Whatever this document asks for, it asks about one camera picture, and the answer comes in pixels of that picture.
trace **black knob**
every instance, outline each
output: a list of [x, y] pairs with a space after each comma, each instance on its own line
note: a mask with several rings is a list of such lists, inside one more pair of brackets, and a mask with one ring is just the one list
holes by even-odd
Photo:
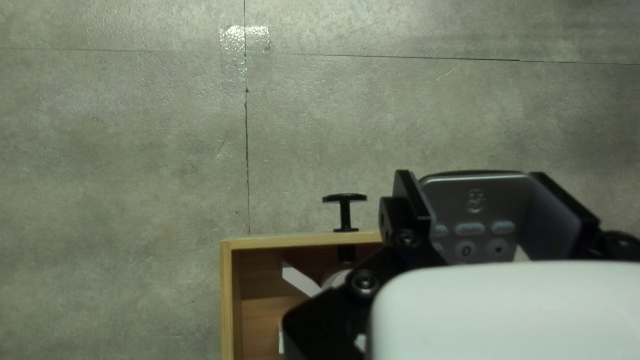
[[336, 233], [345, 231], [358, 231], [357, 227], [351, 227], [351, 202], [367, 201], [367, 196], [361, 193], [336, 193], [322, 198], [322, 202], [340, 203], [340, 228], [334, 229]]
[[602, 234], [600, 250], [607, 259], [640, 261], [640, 241], [621, 231], [607, 231]]

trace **black screw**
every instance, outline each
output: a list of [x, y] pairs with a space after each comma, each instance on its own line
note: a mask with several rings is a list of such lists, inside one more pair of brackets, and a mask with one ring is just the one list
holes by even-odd
[[396, 242], [403, 247], [416, 248], [420, 245], [420, 239], [418, 236], [409, 230], [403, 230], [396, 235]]
[[367, 201], [367, 196], [361, 193], [336, 193], [322, 198], [322, 202], [340, 203], [340, 228], [333, 231], [336, 233], [358, 231], [357, 227], [351, 227], [351, 209], [349, 208], [349, 204], [356, 201]]
[[366, 270], [360, 270], [353, 276], [351, 285], [358, 294], [368, 297], [373, 295], [378, 287], [380, 287], [380, 282], [372, 273]]

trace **gray concrete wall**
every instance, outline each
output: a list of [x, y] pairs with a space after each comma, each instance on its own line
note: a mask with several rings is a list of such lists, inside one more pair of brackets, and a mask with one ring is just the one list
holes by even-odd
[[218, 242], [332, 229], [334, 192], [369, 195], [353, 223], [374, 228], [397, 168], [546, 171], [640, 234], [638, 19], [622, 0], [0, 1], [0, 359], [217, 359]]

